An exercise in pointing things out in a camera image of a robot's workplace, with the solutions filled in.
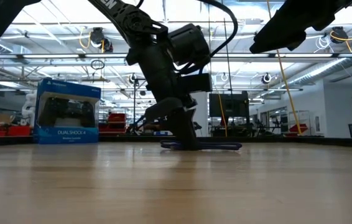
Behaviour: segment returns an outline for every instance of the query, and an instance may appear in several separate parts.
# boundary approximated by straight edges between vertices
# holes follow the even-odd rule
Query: dualshock 4 box
[[[101,89],[44,78],[37,91],[34,140],[39,144],[98,142]]]

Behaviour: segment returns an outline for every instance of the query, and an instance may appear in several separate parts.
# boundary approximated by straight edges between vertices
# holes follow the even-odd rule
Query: ceiling
[[[137,1],[124,0],[124,2],[130,4],[137,4]],[[242,3],[237,0],[225,0],[225,4],[234,12],[239,20],[238,34],[228,45],[228,53],[249,53],[254,33],[261,30],[269,20],[266,2],[249,0],[249,2],[244,1]],[[281,5],[280,1],[271,1],[272,14]],[[217,48],[233,30],[229,17],[223,11],[213,7],[208,10],[199,1],[145,0],[141,9],[148,13],[152,19],[168,26],[170,30],[178,29],[190,22],[200,25],[203,28],[202,31],[211,50]],[[349,37],[352,37],[352,7],[338,12],[332,25],[321,32],[307,29],[307,40],[295,49],[294,53],[329,52],[329,47],[319,49],[318,41],[324,32],[329,32],[334,26],[343,26],[348,32]],[[88,33],[94,27],[102,27],[104,29],[105,36],[113,43],[114,53],[128,52],[129,47],[127,43],[122,40],[113,24],[87,0],[42,0],[38,4],[25,7],[3,34],[0,44],[9,49],[13,49],[14,46],[23,46],[24,52],[30,54],[98,53],[100,49],[92,45],[87,49],[80,45],[80,36],[82,36],[82,43],[84,45],[88,44]],[[346,45],[343,44],[331,43],[329,46],[335,52],[346,50]],[[281,49],[280,51],[289,52],[287,49]],[[222,49],[221,52],[227,53],[226,48]],[[38,60],[34,59],[30,59],[29,61],[38,62]],[[92,78],[92,75],[96,72],[95,77],[103,77],[106,79],[106,82],[83,83],[120,89],[131,87],[128,79],[132,73],[143,78],[138,65],[127,66],[123,59],[106,60],[105,68],[98,72],[88,66],[89,63],[85,63],[86,66],[79,65],[81,62],[78,60],[73,61],[75,66],[58,65],[56,67],[46,66],[36,69],[37,66],[23,65],[24,71],[19,63],[15,63],[11,67],[2,66],[1,64],[3,63],[4,61],[0,60],[0,71],[9,72],[11,75],[4,77],[11,79],[20,78],[22,74],[30,73],[28,78],[31,80],[53,77],[62,80],[81,81]],[[299,63],[284,62],[283,67],[287,76],[290,77],[311,64],[313,62],[309,60],[303,60]],[[211,63],[210,71],[209,69],[207,67],[207,71],[213,75],[213,84],[216,88],[229,86],[229,78],[232,81],[233,88],[255,88],[261,86],[261,78],[264,74],[270,73],[275,77],[280,75],[279,63],[274,60],[270,62],[260,62],[257,60],[232,61],[229,64],[227,61],[214,60]],[[23,83],[23,85],[36,86],[36,83]],[[145,97],[153,98],[150,93]],[[126,96],[120,93],[105,93],[103,98],[127,100]]]

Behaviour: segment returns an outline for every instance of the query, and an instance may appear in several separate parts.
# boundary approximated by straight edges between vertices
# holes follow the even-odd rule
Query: game controller image
[[[80,125],[84,128],[96,126],[95,109],[87,101],[72,101],[55,97],[47,99],[39,116],[38,124],[54,127],[58,118],[79,119]]]

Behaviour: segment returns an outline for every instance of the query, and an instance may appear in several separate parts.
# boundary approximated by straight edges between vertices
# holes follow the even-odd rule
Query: white wall
[[[25,95],[15,95],[5,92],[5,97],[0,96],[0,108],[14,111],[21,111],[25,103]]]
[[[352,78],[337,83],[325,83],[325,109],[329,138],[350,138],[352,124]]]
[[[323,81],[320,80],[312,86],[304,86],[303,91],[291,92],[292,99],[294,101],[295,110],[304,110],[310,112],[310,122],[312,135],[327,135],[326,126],[326,114],[325,114],[325,97]],[[282,95],[281,100],[265,100],[264,105],[255,105],[249,107],[249,114],[258,114],[260,119],[260,114],[270,110],[275,110],[282,107],[287,107],[288,112],[292,112],[292,107],[290,105],[288,94]],[[315,132],[315,117],[320,117],[320,132]]]
[[[208,137],[208,93],[192,93],[198,105],[193,117],[193,121],[202,126],[201,131],[196,130],[197,137]]]

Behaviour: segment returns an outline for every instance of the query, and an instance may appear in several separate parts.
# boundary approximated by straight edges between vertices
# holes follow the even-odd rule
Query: wooden surface
[[[0,223],[352,224],[352,149],[0,147]]]

